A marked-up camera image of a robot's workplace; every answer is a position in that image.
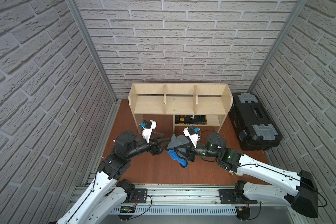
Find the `black yellow book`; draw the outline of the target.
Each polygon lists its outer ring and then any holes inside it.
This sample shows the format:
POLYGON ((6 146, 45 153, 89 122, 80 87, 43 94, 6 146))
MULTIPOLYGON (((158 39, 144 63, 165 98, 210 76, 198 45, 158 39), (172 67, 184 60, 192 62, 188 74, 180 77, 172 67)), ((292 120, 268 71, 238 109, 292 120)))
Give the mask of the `black yellow book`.
POLYGON ((175 125, 207 125, 205 115, 175 115, 175 125))

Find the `left controller board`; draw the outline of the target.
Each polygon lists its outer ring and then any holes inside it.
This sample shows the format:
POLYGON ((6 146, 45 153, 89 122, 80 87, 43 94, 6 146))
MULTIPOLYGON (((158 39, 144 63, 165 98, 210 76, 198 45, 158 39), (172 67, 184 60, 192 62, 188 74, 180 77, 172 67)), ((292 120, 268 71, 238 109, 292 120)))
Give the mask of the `left controller board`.
POLYGON ((119 210, 119 218, 121 221, 129 220, 136 211, 136 207, 132 206, 121 206, 119 210))

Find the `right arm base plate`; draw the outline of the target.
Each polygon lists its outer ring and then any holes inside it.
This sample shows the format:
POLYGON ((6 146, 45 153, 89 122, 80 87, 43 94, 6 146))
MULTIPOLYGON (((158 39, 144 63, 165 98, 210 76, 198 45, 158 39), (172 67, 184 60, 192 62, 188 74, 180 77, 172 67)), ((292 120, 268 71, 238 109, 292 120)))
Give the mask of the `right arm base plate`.
POLYGON ((219 189, 221 204, 258 204, 257 200, 249 200, 245 196, 235 195, 233 189, 219 189))

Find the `white plastic pipe fitting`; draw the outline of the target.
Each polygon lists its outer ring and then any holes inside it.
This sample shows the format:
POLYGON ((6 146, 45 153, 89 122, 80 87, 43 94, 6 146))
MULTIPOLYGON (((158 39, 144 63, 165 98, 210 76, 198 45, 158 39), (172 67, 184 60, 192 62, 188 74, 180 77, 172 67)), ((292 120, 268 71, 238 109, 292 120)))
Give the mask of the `white plastic pipe fitting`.
POLYGON ((234 171, 232 171, 232 170, 230 170, 229 173, 230 173, 231 175, 243 176, 242 173, 240 173, 240 172, 234 172, 234 171))

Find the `aluminium rail frame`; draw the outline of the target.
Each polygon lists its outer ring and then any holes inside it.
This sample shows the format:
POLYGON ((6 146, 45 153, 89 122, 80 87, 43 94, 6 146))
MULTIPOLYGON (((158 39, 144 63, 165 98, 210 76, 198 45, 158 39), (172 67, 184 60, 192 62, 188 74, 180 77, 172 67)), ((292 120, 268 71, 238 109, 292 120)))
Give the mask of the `aluminium rail frame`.
POLYGON ((219 199, 219 189, 233 189, 234 194, 245 196, 249 200, 257 200, 258 204, 287 205, 286 192, 272 186, 246 183, 243 192, 235 190, 233 185, 169 185, 169 184, 137 184, 136 189, 147 189, 147 201, 139 205, 183 205, 214 206, 223 205, 219 199))

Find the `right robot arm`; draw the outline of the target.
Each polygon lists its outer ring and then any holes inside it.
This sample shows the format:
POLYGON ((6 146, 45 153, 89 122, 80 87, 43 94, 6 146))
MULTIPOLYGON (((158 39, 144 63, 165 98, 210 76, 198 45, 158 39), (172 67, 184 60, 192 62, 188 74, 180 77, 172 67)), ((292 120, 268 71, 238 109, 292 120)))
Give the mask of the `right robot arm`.
POLYGON ((309 218, 318 218, 318 189, 313 175, 301 170, 299 173, 276 168, 258 161, 242 152, 228 148, 226 140, 218 133, 211 133, 207 143, 199 143, 198 129, 184 129, 185 138, 190 141, 187 148, 189 160, 195 157, 215 158, 219 167, 235 175, 249 175, 269 184, 271 190, 239 181, 235 192, 248 200, 282 202, 295 212, 309 218))

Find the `white vent grille strip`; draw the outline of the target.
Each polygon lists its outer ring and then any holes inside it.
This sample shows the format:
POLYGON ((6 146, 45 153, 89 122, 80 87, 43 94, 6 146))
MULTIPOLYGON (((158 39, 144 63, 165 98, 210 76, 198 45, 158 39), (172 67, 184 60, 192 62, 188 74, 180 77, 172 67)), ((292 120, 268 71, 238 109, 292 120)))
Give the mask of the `white vent grille strip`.
MULTIPOLYGON (((121 206, 114 208, 109 215, 118 215, 121 206)), ((173 216, 236 216, 235 206, 137 206, 134 215, 173 215, 173 216)))

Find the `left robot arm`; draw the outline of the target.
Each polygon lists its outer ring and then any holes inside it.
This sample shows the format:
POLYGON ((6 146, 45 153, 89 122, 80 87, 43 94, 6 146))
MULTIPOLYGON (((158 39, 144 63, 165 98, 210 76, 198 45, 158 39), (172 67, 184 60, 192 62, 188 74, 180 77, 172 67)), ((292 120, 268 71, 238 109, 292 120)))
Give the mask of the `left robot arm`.
POLYGON ((135 185, 127 179, 121 180, 131 160, 146 152, 160 155, 169 142, 170 139, 164 139, 161 133, 158 133, 156 139, 145 140, 131 131, 123 132, 115 139, 111 154, 99 165, 89 187, 56 223, 101 223, 114 208, 133 198, 135 185))

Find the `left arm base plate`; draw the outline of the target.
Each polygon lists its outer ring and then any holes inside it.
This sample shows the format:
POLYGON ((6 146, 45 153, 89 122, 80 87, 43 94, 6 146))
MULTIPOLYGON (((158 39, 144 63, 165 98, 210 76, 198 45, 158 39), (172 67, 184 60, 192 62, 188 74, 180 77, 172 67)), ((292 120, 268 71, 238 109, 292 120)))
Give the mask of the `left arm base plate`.
POLYGON ((147 201, 147 189, 138 188, 128 193, 124 203, 141 204, 146 203, 146 201, 147 201))

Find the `black toolbox grey latches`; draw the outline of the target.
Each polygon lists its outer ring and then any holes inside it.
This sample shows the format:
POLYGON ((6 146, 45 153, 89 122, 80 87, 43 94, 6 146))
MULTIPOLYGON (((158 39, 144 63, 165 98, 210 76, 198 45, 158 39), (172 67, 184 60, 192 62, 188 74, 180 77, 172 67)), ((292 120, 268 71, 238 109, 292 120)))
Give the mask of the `black toolbox grey latches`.
POLYGON ((282 134, 256 95, 234 93, 229 117, 243 151, 279 146, 282 134))

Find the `right controller board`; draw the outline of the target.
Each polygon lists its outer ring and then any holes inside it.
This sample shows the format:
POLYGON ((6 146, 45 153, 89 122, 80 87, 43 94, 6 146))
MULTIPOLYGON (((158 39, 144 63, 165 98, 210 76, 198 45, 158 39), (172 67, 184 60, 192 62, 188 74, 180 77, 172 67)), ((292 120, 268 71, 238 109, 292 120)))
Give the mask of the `right controller board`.
POLYGON ((240 221, 247 221, 250 218, 251 210, 249 207, 235 207, 236 209, 236 218, 240 221))

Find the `light wooden bookshelf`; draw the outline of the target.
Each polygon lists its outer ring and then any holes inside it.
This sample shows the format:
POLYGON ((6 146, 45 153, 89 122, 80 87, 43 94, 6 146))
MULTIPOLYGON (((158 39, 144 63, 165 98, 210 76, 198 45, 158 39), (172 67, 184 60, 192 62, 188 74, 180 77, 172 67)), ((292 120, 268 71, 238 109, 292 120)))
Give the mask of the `light wooden bookshelf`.
POLYGON ((145 115, 205 115, 206 125, 220 132, 233 104, 227 84, 133 83, 129 106, 136 126, 145 115))

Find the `controller board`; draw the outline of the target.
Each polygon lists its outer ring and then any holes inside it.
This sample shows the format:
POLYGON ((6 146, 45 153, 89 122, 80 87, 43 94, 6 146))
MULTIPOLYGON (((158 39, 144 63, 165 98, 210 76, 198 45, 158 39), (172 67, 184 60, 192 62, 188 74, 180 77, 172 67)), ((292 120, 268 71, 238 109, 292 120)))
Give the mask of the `controller board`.
POLYGON ((119 218, 121 221, 129 220, 136 211, 136 207, 132 206, 121 206, 119 210, 119 218))
POLYGON ((235 207, 236 209, 236 218, 240 221, 247 221, 250 218, 251 210, 249 207, 235 207))

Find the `grey and blue cloth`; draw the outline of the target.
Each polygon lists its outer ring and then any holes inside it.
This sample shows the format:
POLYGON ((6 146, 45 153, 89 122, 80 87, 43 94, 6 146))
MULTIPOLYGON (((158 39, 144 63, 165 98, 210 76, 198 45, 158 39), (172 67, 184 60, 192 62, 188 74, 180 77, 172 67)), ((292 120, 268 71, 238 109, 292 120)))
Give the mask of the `grey and blue cloth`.
POLYGON ((186 168, 189 165, 188 148, 190 147, 190 140, 184 135, 176 136, 173 134, 170 139, 166 151, 171 158, 177 161, 182 168, 186 168))

